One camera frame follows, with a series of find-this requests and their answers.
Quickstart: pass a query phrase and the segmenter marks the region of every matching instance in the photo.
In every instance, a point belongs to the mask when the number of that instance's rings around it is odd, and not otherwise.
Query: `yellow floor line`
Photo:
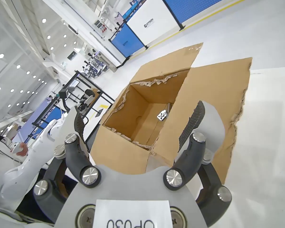
[[[222,11],[224,11],[224,10],[226,10],[226,9],[228,9],[228,8],[230,8],[230,7],[234,6],[234,5],[236,5],[236,4],[239,4],[240,2],[243,2],[243,1],[245,1],[245,0],[238,0],[238,1],[236,1],[236,2],[234,2],[234,3],[232,3],[232,4],[230,4],[230,5],[228,5],[228,6],[226,6],[226,7],[224,7],[224,8],[222,8],[222,9],[218,10],[218,11],[213,12],[212,14],[210,14],[210,15],[208,15],[208,16],[205,16],[204,18],[198,20],[197,22],[195,22],[195,23],[193,23],[193,24],[190,24],[189,26],[185,27],[183,30],[178,31],[178,32],[174,33],[173,35],[171,35],[171,36],[165,38],[164,40],[162,40],[162,41],[160,41],[160,42],[158,42],[158,43],[156,43],[156,44],[150,46],[149,49],[151,49],[151,48],[153,48],[153,47],[159,45],[160,43],[162,43],[162,42],[164,42],[164,41],[170,39],[171,37],[176,36],[176,35],[179,34],[180,32],[183,32],[183,31],[185,31],[186,29],[188,29],[188,28],[190,28],[190,27],[192,27],[192,26],[194,26],[194,25],[196,25],[196,24],[198,24],[198,23],[200,23],[200,22],[202,22],[202,21],[204,21],[204,20],[210,18],[211,16],[214,16],[215,14],[218,14],[219,12],[222,12]],[[146,51],[146,50],[144,50],[144,51],[142,51],[142,52],[140,52],[140,53],[138,53],[138,54],[132,56],[130,59],[133,59],[133,58],[139,56],[140,54],[144,53],[145,51]]]

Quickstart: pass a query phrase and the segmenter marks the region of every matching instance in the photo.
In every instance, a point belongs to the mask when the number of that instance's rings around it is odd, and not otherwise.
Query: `metal part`
[[[163,121],[164,118],[165,118],[167,115],[168,115],[168,114],[167,114],[167,111],[166,111],[166,110],[163,110],[163,111],[161,111],[161,112],[158,114],[157,118],[158,118],[160,121]]]
[[[40,180],[39,182],[37,182],[37,184],[35,184],[34,194],[37,196],[41,196],[47,191],[47,189],[48,189],[48,182],[45,180]]]
[[[98,178],[98,171],[95,167],[90,167],[85,170],[85,172],[82,175],[82,181],[86,185],[93,184]]]
[[[199,143],[204,143],[206,141],[205,136],[200,132],[194,132],[192,136],[193,136],[193,139]]]
[[[167,107],[167,114],[169,115],[170,113],[170,110],[171,110],[171,103],[168,103],[168,107]]]
[[[177,207],[170,207],[173,228],[186,228],[187,220],[184,213]]]
[[[64,144],[60,144],[54,148],[54,156],[60,156],[65,152]]]
[[[68,134],[67,136],[66,136],[66,138],[65,138],[65,142],[66,143],[72,143],[72,142],[74,142],[75,140],[76,140],[76,138],[77,138],[77,135],[75,134],[75,133],[70,133],[70,134]]]
[[[167,172],[166,179],[168,183],[173,187],[179,187],[183,182],[179,172],[173,169]]]
[[[213,156],[213,153],[206,148],[205,154],[204,154],[204,162],[210,162],[212,159],[212,156]]]
[[[230,202],[232,199],[231,192],[225,186],[221,186],[218,189],[217,194],[218,194],[219,199],[224,201],[224,202]]]
[[[77,228],[92,228],[95,215],[95,205],[89,204],[81,208],[76,216]]]

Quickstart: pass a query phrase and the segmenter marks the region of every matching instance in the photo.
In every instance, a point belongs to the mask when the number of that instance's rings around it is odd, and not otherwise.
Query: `black rubber pad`
[[[197,128],[200,125],[204,116],[205,116],[205,107],[204,107],[203,102],[199,101],[198,105],[194,109],[192,116],[189,117],[189,121],[188,121],[185,129],[183,130],[182,134],[180,135],[180,137],[178,139],[179,143],[180,143],[180,147],[179,147],[178,151],[180,151],[180,149],[182,148],[182,146],[184,145],[184,143],[186,142],[186,140],[190,136],[192,130],[194,130],[195,128]]]
[[[79,133],[81,139],[85,143],[85,140],[84,140],[85,123],[84,123],[83,119],[81,118],[81,115],[80,115],[80,112],[79,112],[77,106],[75,106],[75,109],[77,111],[77,115],[76,115],[75,121],[74,121],[74,129],[76,132]]]

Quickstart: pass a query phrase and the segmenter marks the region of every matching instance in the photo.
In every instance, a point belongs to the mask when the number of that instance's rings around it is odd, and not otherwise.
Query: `silver round knob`
[[[64,144],[59,144],[54,148],[54,155],[55,156],[60,156],[63,154],[65,151],[65,145]]]
[[[93,184],[98,178],[98,170],[95,167],[90,167],[85,170],[82,175],[82,181],[86,185]]]
[[[48,183],[45,180],[40,180],[39,182],[37,182],[37,184],[35,184],[34,187],[34,194],[37,196],[41,196],[42,194],[44,194],[48,189]]]
[[[75,140],[76,140],[76,138],[77,138],[77,135],[75,134],[75,133],[70,133],[70,134],[68,134],[67,136],[66,136],[66,138],[65,138],[65,142],[66,143],[72,143],[72,142],[74,142]]]
[[[200,133],[200,132],[194,132],[194,133],[192,134],[192,137],[193,137],[193,139],[194,139],[195,141],[197,141],[197,142],[199,142],[199,143],[204,143],[204,142],[206,141],[205,136],[204,136],[202,133]]]
[[[183,179],[181,178],[179,172],[173,169],[167,172],[166,179],[168,183],[173,187],[179,187],[183,182]]]
[[[225,186],[221,186],[218,189],[218,197],[224,202],[230,202],[232,199],[231,192]]]

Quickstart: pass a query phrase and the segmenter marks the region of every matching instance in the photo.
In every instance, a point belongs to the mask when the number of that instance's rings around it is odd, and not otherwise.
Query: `black pole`
[[[134,36],[137,37],[137,39],[144,45],[144,43],[139,39],[139,37],[135,34],[135,32],[130,28],[130,26],[127,24],[127,22],[124,19],[124,24],[127,25],[129,27],[129,29],[132,31],[132,33],[134,34]]]
[[[183,25],[179,22],[179,20],[176,18],[175,14],[173,13],[172,9],[170,8],[170,6],[169,6],[168,3],[166,2],[166,0],[162,0],[162,1],[163,1],[163,3],[166,5],[167,9],[170,11],[170,13],[171,13],[171,15],[173,16],[174,20],[177,22],[177,24],[178,24],[180,30],[184,29],[185,26],[183,26]]]

